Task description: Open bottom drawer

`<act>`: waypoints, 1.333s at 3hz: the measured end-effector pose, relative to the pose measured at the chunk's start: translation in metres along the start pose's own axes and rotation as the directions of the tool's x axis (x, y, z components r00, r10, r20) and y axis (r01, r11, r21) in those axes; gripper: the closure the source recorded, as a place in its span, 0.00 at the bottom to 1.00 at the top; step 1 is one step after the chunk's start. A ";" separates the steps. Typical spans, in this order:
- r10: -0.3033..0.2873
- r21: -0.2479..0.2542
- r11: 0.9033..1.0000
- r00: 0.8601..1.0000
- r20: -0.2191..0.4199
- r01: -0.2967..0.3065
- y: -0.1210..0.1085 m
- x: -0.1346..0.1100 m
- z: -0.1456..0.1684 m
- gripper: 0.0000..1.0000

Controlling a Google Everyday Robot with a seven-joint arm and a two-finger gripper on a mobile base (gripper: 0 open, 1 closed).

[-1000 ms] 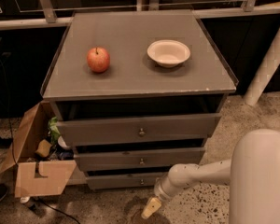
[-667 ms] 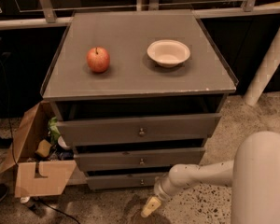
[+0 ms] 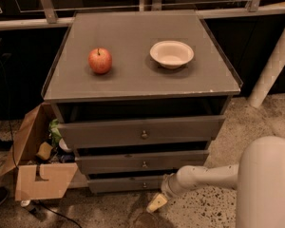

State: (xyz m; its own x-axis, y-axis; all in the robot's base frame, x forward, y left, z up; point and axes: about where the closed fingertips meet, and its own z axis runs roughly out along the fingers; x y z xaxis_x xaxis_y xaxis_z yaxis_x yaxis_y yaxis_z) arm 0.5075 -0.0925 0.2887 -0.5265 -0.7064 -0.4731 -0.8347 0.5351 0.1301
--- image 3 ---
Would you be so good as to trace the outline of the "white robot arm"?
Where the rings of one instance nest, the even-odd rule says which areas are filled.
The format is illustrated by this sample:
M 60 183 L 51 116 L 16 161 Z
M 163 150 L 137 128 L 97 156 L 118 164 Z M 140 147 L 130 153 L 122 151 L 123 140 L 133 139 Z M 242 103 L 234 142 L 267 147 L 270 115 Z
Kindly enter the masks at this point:
M 240 162 L 216 168 L 185 165 L 166 175 L 149 202 L 153 213 L 169 200 L 206 186 L 237 190 L 236 228 L 285 228 L 285 139 L 261 137 L 243 151 Z

